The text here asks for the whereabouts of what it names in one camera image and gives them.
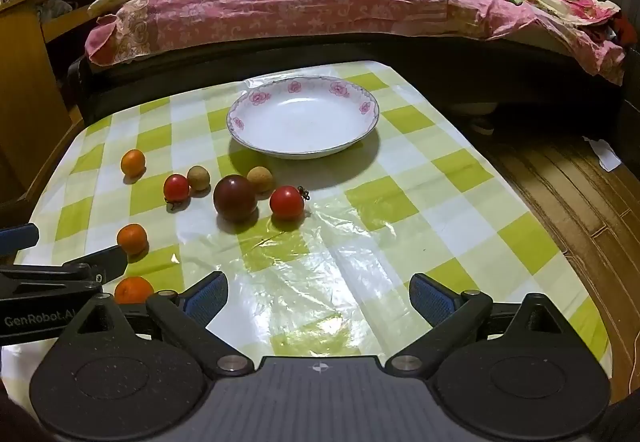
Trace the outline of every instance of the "wooden desk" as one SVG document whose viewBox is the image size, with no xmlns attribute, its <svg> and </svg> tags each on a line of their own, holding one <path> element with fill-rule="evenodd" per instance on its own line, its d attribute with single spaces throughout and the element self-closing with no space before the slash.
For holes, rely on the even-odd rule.
<svg viewBox="0 0 640 442">
<path fill-rule="evenodd" d="M 0 4 L 0 227 L 29 219 L 83 128 L 78 108 L 65 107 L 46 45 L 91 18 L 83 4 L 41 25 L 36 9 L 44 1 Z"/>
</svg>

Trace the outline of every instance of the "checkered tablecloth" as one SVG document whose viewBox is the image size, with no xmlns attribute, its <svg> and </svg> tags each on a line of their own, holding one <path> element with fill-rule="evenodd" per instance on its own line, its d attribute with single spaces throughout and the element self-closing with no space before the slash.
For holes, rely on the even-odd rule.
<svg viewBox="0 0 640 442">
<path fill-rule="evenodd" d="M 338 76 L 372 92 L 380 104 L 375 132 L 306 161 L 266 157 L 232 140 L 226 113 L 243 90 L 305 74 Z M 127 185 L 120 159 L 133 148 L 145 153 L 147 170 Z M 213 184 L 267 166 L 279 184 L 309 190 L 308 216 L 299 228 L 280 230 L 264 199 L 258 222 L 236 228 L 216 216 L 210 194 L 168 212 L 165 178 L 193 165 L 206 167 Z M 425 272 L 495 301 L 547 294 L 611 372 L 598 311 L 544 228 L 453 125 L 376 62 L 265 75 L 107 117 L 73 142 L 33 221 L 40 242 L 19 263 L 57 265 L 114 245 L 120 228 L 140 223 L 150 252 L 126 276 L 182 291 L 223 271 L 228 304 L 209 329 L 256 363 L 270 354 L 376 354 L 385 361 L 430 328 L 406 288 L 415 272 Z"/>
</svg>

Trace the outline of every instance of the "white plate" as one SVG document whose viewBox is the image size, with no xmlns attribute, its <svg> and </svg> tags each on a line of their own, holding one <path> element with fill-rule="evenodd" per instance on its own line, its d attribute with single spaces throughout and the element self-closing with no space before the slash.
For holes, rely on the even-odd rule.
<svg viewBox="0 0 640 442">
<path fill-rule="evenodd" d="M 226 126 L 242 145 L 279 158 L 319 158 L 348 148 L 378 123 L 366 89 L 330 76 L 296 76 L 251 89 Z"/>
</svg>

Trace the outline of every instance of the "cherry tomato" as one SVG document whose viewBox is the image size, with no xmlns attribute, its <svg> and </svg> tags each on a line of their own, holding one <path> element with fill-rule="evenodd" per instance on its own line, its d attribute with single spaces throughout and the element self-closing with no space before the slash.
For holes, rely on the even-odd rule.
<svg viewBox="0 0 640 442">
<path fill-rule="evenodd" d="M 282 186 L 273 191 L 269 206 L 276 219 L 297 219 L 305 210 L 305 199 L 308 198 L 308 192 L 302 187 Z"/>
<path fill-rule="evenodd" d="M 169 203 L 183 202 L 189 198 L 189 181 L 182 175 L 171 175 L 164 181 L 162 192 Z"/>
</svg>

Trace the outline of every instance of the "tangerine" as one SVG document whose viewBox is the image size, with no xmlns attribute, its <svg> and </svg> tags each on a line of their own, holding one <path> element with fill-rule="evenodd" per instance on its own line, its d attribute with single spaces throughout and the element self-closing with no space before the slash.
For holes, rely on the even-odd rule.
<svg viewBox="0 0 640 442">
<path fill-rule="evenodd" d="M 145 250 L 147 241 L 145 229 L 137 223 L 125 225 L 116 237 L 116 243 L 130 256 L 135 256 Z"/>
<path fill-rule="evenodd" d="M 151 284 L 140 276 L 126 277 L 118 283 L 113 298 L 118 305 L 144 303 L 154 293 Z"/>
<path fill-rule="evenodd" d="M 136 178 L 145 170 L 145 155 L 139 149 L 127 151 L 120 161 L 120 169 L 129 178 Z"/>
</svg>

